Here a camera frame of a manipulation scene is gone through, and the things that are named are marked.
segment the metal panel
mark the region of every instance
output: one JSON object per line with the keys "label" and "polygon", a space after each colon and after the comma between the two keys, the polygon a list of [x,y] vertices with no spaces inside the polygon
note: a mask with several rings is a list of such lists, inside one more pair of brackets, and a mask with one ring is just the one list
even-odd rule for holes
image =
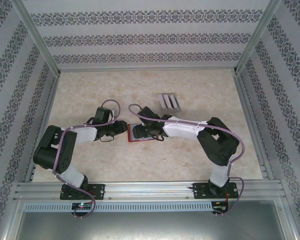
{"label": "metal panel", "polygon": [[[68,213],[71,212],[71,202],[28,202],[25,204],[26,213]],[[98,202],[95,213],[144,213],[144,212],[202,212],[212,211],[210,201],[196,202]],[[89,210],[77,210],[78,213]]]}
{"label": "metal panel", "polygon": [[18,240],[282,240],[273,201],[243,201],[224,217],[210,212],[25,212]]}
{"label": "metal panel", "polygon": [[300,240],[300,234],[287,199],[273,201],[285,239]]}
{"label": "metal panel", "polygon": [[15,240],[24,214],[25,204],[13,202],[1,235],[2,240]]}

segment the aluminum frame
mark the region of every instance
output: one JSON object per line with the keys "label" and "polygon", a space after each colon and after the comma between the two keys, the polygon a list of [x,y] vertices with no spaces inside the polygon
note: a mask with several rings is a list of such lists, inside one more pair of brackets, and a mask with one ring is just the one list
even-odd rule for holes
{"label": "aluminum frame", "polygon": [[40,53],[42,54],[44,60],[48,64],[49,68],[51,69],[53,74],[58,77],[60,74],[60,69],[55,59],[53,58],[51,52],[49,51],[44,38],[41,36],[34,20],[29,14],[26,6],[24,5],[23,0],[11,0],[11,3],[18,15],[20,16],[23,24],[30,33],[31,37],[33,38],[34,43],[37,45]]}
{"label": "aluminum frame", "polygon": [[[60,80],[60,76],[57,75],[56,80],[54,81],[54,85],[52,87],[52,93],[51,93],[51,97],[50,97],[48,105],[47,105],[47,109],[44,113],[43,123],[41,124],[41,128],[39,129],[39,135],[38,135],[39,137],[36,139],[35,149],[39,145],[39,142],[40,142],[41,138],[43,137],[43,135],[45,134],[45,130],[47,129],[51,110],[52,110],[52,107],[53,107],[53,104],[55,101],[55,97],[56,97],[56,93],[57,93],[57,89],[58,89],[59,80]],[[36,164],[33,161],[31,161],[29,164],[28,172],[26,173],[26,176],[24,179],[25,182],[32,181],[32,176],[33,176],[35,167],[36,167]]]}
{"label": "aluminum frame", "polygon": [[[92,182],[105,184],[104,200],[98,203],[153,203],[153,202],[210,202],[224,199],[194,199],[193,183],[207,181],[160,181],[160,182]],[[238,191],[242,183],[234,181]],[[13,197],[11,209],[1,240],[15,240],[20,227],[22,216],[27,203],[78,203],[80,201],[60,200],[62,183],[59,182],[24,182],[18,183]],[[299,240],[297,226],[286,198],[280,180],[245,180],[244,190],[240,201],[271,200],[274,202],[277,215],[284,232],[285,239]]]}
{"label": "aluminum frame", "polygon": [[268,23],[270,22],[272,16],[274,15],[275,11],[277,10],[281,0],[270,0],[266,9],[264,10],[258,25],[256,26],[255,30],[253,31],[252,36],[250,37],[246,47],[244,48],[240,59],[236,65],[236,72],[240,73],[244,68],[245,64],[249,60],[255,46],[259,42],[262,34],[264,33],[265,29],[267,28]]}
{"label": "aluminum frame", "polygon": [[247,92],[244,87],[244,83],[241,79],[240,74],[237,74],[235,71],[232,71],[232,76],[234,80],[234,84],[236,87],[236,91],[239,96],[239,100],[242,106],[243,114],[245,117],[246,124],[249,129],[249,133],[252,139],[253,147],[257,156],[257,159],[260,164],[260,169],[262,172],[262,176],[269,180],[274,180],[274,175],[270,167],[269,160],[267,158],[267,154],[265,152],[265,148],[263,146],[260,134],[258,132],[258,127],[256,120],[254,118],[254,114],[252,112],[252,108],[249,104],[249,99],[247,96]]}

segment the wire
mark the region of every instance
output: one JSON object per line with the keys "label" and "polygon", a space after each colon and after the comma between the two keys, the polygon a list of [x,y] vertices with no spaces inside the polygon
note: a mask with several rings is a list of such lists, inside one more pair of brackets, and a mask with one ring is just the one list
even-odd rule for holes
{"label": "wire", "polygon": [[227,208],[227,207],[229,207],[229,193],[225,192],[225,196],[226,196],[226,200],[224,202],[227,203],[225,206]]}
{"label": "wire", "polygon": [[163,142],[163,141],[165,140],[163,136],[161,136],[161,139],[158,138],[156,135],[152,135],[151,137],[152,137],[154,140],[157,140],[157,141],[159,141],[159,142]]}
{"label": "wire", "polygon": [[193,126],[197,126],[197,127],[205,127],[205,128],[210,128],[210,129],[216,129],[216,130],[223,131],[223,132],[225,132],[225,133],[227,133],[227,134],[230,134],[231,136],[235,137],[235,138],[239,141],[239,143],[240,143],[241,146],[242,146],[241,153],[229,162],[229,167],[228,167],[228,171],[227,171],[227,176],[228,176],[230,179],[239,179],[239,180],[241,180],[241,182],[242,182],[242,188],[241,188],[241,191],[240,191],[240,194],[239,194],[238,198],[236,199],[236,201],[235,201],[235,203],[233,204],[233,206],[232,206],[226,213],[229,213],[230,211],[232,211],[233,208],[237,205],[239,199],[241,198],[241,195],[242,195],[242,193],[244,192],[244,188],[245,188],[245,182],[244,182],[244,180],[243,180],[241,177],[239,177],[239,176],[230,176],[230,170],[231,170],[231,167],[232,167],[232,163],[234,163],[235,161],[237,161],[238,159],[240,159],[240,158],[243,156],[243,154],[245,153],[245,151],[246,151],[246,147],[245,147],[245,144],[244,144],[244,142],[242,141],[242,139],[241,139],[237,134],[235,134],[234,132],[232,132],[232,131],[230,131],[230,130],[228,130],[228,129],[225,129],[225,128],[223,128],[223,127],[219,127],[219,126],[213,126],[213,125],[209,125],[209,124],[196,123],[196,122],[184,121],[184,120],[178,120],[178,121],[176,121],[176,120],[163,120],[163,119],[156,119],[156,118],[151,118],[151,117],[141,116],[141,115],[139,115],[138,113],[136,113],[136,112],[134,112],[134,111],[131,110],[131,107],[133,107],[133,106],[139,107],[140,110],[142,109],[142,107],[141,107],[139,104],[135,104],[135,103],[130,104],[130,105],[128,106],[129,111],[130,111],[133,115],[137,116],[137,117],[140,118],[140,119],[145,119],[145,120],[149,120],[149,121],[156,121],[156,122],[162,122],[162,123],[188,124],[188,125],[193,125]]}
{"label": "wire", "polygon": [[[66,128],[66,129],[63,131],[62,135],[61,135],[60,142],[59,142],[59,148],[58,148],[58,150],[57,150],[57,152],[56,152],[55,161],[54,161],[54,165],[53,165],[53,169],[52,169],[52,173],[54,174],[54,176],[55,176],[59,181],[63,182],[64,184],[68,185],[69,187],[71,187],[71,188],[73,188],[73,189],[75,189],[75,190],[78,190],[78,191],[80,191],[80,192],[82,192],[82,193],[88,195],[88,196],[91,198],[91,200],[92,200],[92,202],[93,202],[93,207],[91,208],[91,210],[90,210],[89,212],[87,212],[87,214],[85,214],[84,216],[80,216],[81,219],[83,219],[83,218],[89,216],[89,215],[95,210],[95,208],[96,208],[96,199],[95,199],[95,197],[94,197],[92,194],[90,194],[89,192],[87,192],[87,191],[85,191],[85,190],[83,190],[83,189],[81,189],[81,188],[79,188],[79,187],[76,187],[76,186],[74,186],[74,185],[68,183],[66,180],[64,180],[61,176],[59,176],[59,175],[57,174],[56,169],[57,169],[57,165],[58,165],[58,161],[59,161],[59,156],[60,156],[60,152],[61,152],[61,148],[62,148],[62,143],[63,143],[63,141],[64,141],[66,132],[68,132],[68,131],[70,131],[70,130],[72,130],[72,129],[78,129],[78,128],[86,128],[86,127],[89,127],[89,128],[102,127],[102,126],[106,126],[106,125],[112,124],[112,123],[114,123],[114,122],[118,119],[118,117],[119,117],[119,115],[120,115],[120,113],[121,113],[121,106],[120,106],[119,102],[116,101],[116,100],[114,100],[114,99],[108,99],[108,100],[106,100],[106,101],[104,101],[104,102],[102,103],[101,107],[103,107],[104,104],[107,103],[107,102],[115,102],[115,103],[118,105],[118,108],[119,108],[119,109],[118,109],[118,115],[117,115],[114,119],[112,119],[111,121],[106,122],[106,123],[102,123],[102,124],[92,124],[92,125],[83,124],[83,125],[76,125],[76,126],[72,126],[72,127]],[[79,216],[76,215],[76,210],[73,212],[73,215],[74,215],[75,218],[79,217]]]}

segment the black mounting plate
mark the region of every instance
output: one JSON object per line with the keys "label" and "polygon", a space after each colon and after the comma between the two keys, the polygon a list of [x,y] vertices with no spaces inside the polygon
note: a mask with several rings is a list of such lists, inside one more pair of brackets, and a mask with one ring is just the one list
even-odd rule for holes
{"label": "black mounting plate", "polygon": [[194,199],[226,199],[228,193],[229,199],[237,199],[239,197],[237,184],[228,182],[221,189],[221,193],[217,196],[210,191],[210,184],[208,182],[199,182],[192,184]]}
{"label": "black mounting plate", "polygon": [[[104,184],[88,184],[88,193],[92,194],[95,200],[103,200],[105,195],[105,185]],[[61,200],[91,200],[86,194],[82,194],[80,191],[70,188],[68,185],[63,184],[60,193]]]}

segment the robotic arm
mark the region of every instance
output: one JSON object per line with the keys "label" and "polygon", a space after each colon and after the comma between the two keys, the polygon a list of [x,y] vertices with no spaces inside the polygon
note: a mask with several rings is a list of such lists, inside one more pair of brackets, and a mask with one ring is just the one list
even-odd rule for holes
{"label": "robotic arm", "polygon": [[208,124],[229,130],[219,118],[212,117],[209,121],[201,122],[187,121],[194,123],[194,125],[189,125],[182,123],[184,120],[171,115],[164,115],[160,118],[147,106],[142,108],[137,114],[146,118],[169,120],[171,122],[158,122],[140,117],[139,119],[143,124],[135,126],[132,130],[136,139],[161,136],[161,141],[163,141],[164,137],[183,137],[199,141],[207,157],[212,161],[212,173],[209,179],[211,183],[210,189],[217,192],[218,189],[226,185],[229,181],[228,169],[230,160],[237,151],[239,141],[224,131],[199,126],[199,124]]}
{"label": "robotic arm", "polygon": [[[127,123],[122,120],[116,120],[105,126],[93,127],[111,121],[112,117],[113,113],[110,109],[98,107],[95,117],[91,117],[86,123],[86,125],[91,125],[91,127],[78,127],[65,133],[55,169],[57,176],[60,176],[68,184],[84,191],[88,190],[88,178],[79,172],[71,163],[74,148],[77,144],[101,140],[103,136],[112,137],[112,139],[114,139],[116,135],[124,133],[128,129]],[[57,151],[58,148],[60,148],[61,135],[64,130],[65,129],[54,125],[48,126],[34,152],[34,163],[44,169],[52,170],[54,168]],[[81,198],[84,196],[84,193],[73,191],[72,195],[77,195]]]}

